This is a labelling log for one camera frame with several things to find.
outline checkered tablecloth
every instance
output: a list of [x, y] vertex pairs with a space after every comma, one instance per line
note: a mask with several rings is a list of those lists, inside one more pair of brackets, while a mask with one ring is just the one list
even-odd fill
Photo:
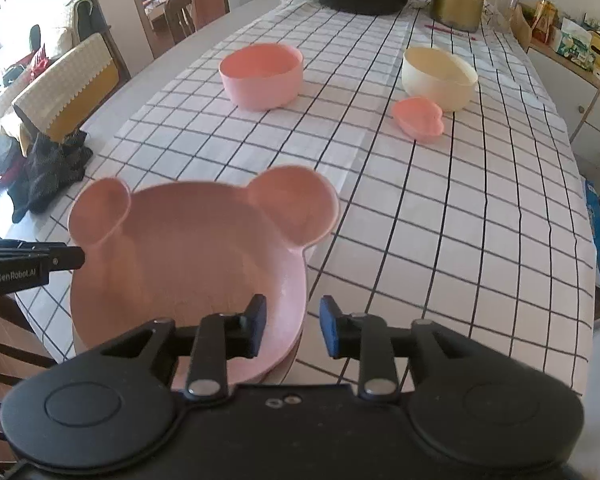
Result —
[[[394, 326], [427, 318], [544, 370], [582, 394], [591, 352], [594, 248], [564, 121], [529, 58], [490, 26], [445, 31], [411, 0], [397, 16], [359, 16], [317, 0], [283, 0], [157, 92], [93, 158], [89, 179], [40, 219], [39, 239], [68, 241], [66, 218], [88, 180], [132, 188], [173, 180], [245, 184], [277, 164], [302, 164], [339, 193], [341, 218], [308, 259], [308, 313], [288, 381], [357, 380], [330, 360], [318, 300]], [[301, 95], [266, 113], [236, 108], [218, 63], [256, 41], [300, 48]], [[403, 99], [408, 46], [447, 49], [477, 70], [465, 110], [432, 144], [407, 140], [391, 118]], [[70, 273], [19, 295], [52, 353], [71, 356]], [[399, 360], [402, 387], [412, 387]]]

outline pink bowl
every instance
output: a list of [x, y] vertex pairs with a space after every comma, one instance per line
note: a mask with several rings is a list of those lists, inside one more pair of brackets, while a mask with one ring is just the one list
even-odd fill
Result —
[[302, 87], [302, 52], [279, 43], [255, 43], [220, 62], [229, 99], [247, 110], [271, 110], [293, 101]]
[[[176, 182], [131, 193], [115, 178], [78, 197], [69, 232], [86, 254], [70, 301], [78, 349], [92, 348], [156, 317], [196, 325], [267, 297], [260, 354], [228, 362], [231, 384], [282, 362], [306, 309], [303, 251], [333, 228], [337, 195], [320, 174], [277, 167], [247, 187]], [[186, 363], [176, 380], [184, 381]]]
[[398, 101], [392, 115], [400, 129], [410, 139], [427, 142], [442, 135], [442, 108], [426, 97], [410, 97]]

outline cream bowl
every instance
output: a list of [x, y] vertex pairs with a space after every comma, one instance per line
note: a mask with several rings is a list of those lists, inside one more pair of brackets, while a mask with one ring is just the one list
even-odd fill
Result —
[[457, 112], [467, 106], [477, 82], [473, 67], [445, 50], [413, 46], [404, 52], [405, 92], [411, 97], [429, 98], [445, 112]]

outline tablecloth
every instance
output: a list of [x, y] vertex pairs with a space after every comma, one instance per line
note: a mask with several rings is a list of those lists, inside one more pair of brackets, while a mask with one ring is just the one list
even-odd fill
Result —
[[[308, 253], [308, 312], [288, 381], [357, 379], [355, 361], [330, 360], [317, 306], [331, 294], [346, 312], [394, 326], [426, 318], [586, 387], [594, 247], [564, 121], [510, 34], [438, 30], [430, 0], [393, 16], [336, 12], [317, 0], [280, 5], [194, 60], [95, 156], [89, 179], [40, 219], [38, 237], [68, 241], [70, 204], [88, 181], [117, 175], [133, 189], [172, 180], [244, 184], [277, 164], [302, 164], [338, 191], [340, 219]], [[301, 95], [266, 113], [236, 108], [218, 63], [257, 41], [304, 55]], [[474, 99], [446, 114], [431, 144], [407, 140], [391, 118], [404, 98], [404, 49], [452, 51], [478, 72]], [[18, 298], [57, 359], [74, 353], [70, 273]], [[413, 387], [398, 360], [403, 389]]]

